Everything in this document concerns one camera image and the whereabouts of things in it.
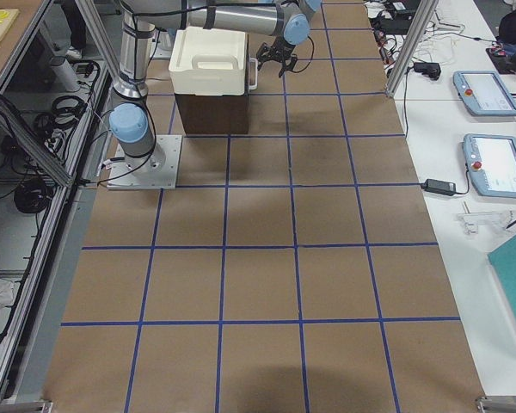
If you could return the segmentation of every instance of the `power adapter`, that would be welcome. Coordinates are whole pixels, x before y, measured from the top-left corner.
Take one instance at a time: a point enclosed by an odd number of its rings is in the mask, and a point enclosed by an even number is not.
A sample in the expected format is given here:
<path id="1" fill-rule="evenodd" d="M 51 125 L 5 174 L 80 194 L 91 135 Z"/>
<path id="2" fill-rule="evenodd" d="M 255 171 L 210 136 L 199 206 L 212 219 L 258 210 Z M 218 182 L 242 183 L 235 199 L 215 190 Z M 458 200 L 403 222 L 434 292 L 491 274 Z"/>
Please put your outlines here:
<path id="1" fill-rule="evenodd" d="M 430 77 L 432 80 L 438 80 L 439 75 L 441 75 L 439 63 L 415 62 L 413 63 L 413 70 L 422 73 L 423 76 Z"/>
<path id="2" fill-rule="evenodd" d="M 421 188 L 425 192 L 432 192 L 434 194 L 441 194 L 447 196 L 453 196 L 457 193 L 456 186 L 453 182 L 438 181 L 436 179 L 426 179 L 421 184 Z"/>

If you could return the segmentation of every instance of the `white table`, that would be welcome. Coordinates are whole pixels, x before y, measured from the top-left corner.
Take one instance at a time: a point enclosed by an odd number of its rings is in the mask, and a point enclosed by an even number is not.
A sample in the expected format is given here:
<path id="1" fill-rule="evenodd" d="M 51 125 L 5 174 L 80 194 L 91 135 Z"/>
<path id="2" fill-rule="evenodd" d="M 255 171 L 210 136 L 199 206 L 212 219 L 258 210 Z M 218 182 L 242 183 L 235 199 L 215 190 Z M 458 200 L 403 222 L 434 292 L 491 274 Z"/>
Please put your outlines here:
<path id="1" fill-rule="evenodd" d="M 495 40 L 487 23 L 473 0 L 439 0 L 440 3 L 451 2 L 455 15 L 465 26 L 463 35 Z M 453 87 L 452 75 L 455 71 L 494 71 L 485 49 L 490 46 L 488 41 L 473 40 L 455 34 L 437 32 L 434 37 L 423 41 L 417 47 L 415 57 L 428 62 L 440 63 L 441 76 L 433 81 L 420 73 L 411 71 L 407 79 L 407 100 L 459 100 Z M 516 75 L 502 75 L 505 85 L 511 93 L 516 93 Z M 403 99 L 405 79 L 396 90 L 395 99 Z"/>
<path id="2" fill-rule="evenodd" d="M 396 105 L 402 119 L 402 102 Z M 407 113 L 408 144 L 419 179 L 455 182 L 459 192 L 466 189 L 460 147 L 466 133 L 516 137 L 516 118 L 473 117 L 462 102 L 411 101 Z M 479 213 L 516 209 L 516 200 L 481 197 L 471 185 L 462 197 L 424 195 L 483 389 L 489 396 L 516 395 L 516 325 L 487 258 L 511 235 L 482 225 L 476 236 L 466 236 L 456 217 L 464 213 L 463 201 Z"/>

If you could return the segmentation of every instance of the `brown paper floor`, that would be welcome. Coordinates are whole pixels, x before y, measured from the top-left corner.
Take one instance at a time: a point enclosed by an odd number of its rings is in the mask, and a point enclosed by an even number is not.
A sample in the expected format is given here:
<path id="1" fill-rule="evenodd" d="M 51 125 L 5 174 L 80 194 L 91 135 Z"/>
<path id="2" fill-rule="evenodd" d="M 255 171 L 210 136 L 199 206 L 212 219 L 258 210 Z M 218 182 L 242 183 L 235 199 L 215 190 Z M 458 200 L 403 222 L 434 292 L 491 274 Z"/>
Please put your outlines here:
<path id="1" fill-rule="evenodd" d="M 175 191 L 99 189 L 45 390 L 57 412 L 476 411 L 367 24 L 362 4 L 324 4 L 309 70 L 266 64 L 249 136 L 185 138 Z M 158 132 L 183 133 L 171 82 L 150 90 Z"/>

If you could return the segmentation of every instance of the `metal base plate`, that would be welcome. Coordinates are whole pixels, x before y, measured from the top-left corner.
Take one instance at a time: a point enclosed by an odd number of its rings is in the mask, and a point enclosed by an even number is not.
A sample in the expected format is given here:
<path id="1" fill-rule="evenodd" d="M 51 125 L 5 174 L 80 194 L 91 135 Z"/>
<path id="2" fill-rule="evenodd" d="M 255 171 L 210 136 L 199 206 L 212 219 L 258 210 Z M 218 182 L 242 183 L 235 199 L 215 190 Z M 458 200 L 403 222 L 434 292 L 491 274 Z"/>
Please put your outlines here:
<path id="1" fill-rule="evenodd" d="M 128 174 L 107 182 L 109 189 L 174 189 L 178 176 L 178 165 L 181 152 L 181 135 L 157 135 L 159 145 L 166 155 L 166 161 L 161 169 L 153 170 L 150 173 Z M 124 151 L 120 145 L 117 146 L 116 157 L 124 157 Z M 110 178 L 121 176 L 130 170 L 124 162 L 114 163 L 111 168 Z"/>
<path id="2" fill-rule="evenodd" d="M 163 50 L 161 48 L 157 48 L 155 51 L 155 54 L 153 54 L 155 45 L 151 48 L 150 51 L 150 57 L 153 58 L 153 60 L 170 60 L 172 57 L 172 51 L 171 50 Z"/>

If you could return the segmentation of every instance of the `white cooler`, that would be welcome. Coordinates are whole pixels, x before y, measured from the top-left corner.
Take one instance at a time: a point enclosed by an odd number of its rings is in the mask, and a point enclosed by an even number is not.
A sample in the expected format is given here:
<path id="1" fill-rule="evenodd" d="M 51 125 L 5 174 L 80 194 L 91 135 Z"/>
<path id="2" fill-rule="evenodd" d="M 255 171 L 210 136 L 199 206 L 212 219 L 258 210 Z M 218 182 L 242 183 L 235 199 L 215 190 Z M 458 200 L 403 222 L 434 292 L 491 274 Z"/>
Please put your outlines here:
<path id="1" fill-rule="evenodd" d="M 169 70 L 186 134 L 248 132 L 247 62 L 243 32 L 178 30 Z"/>

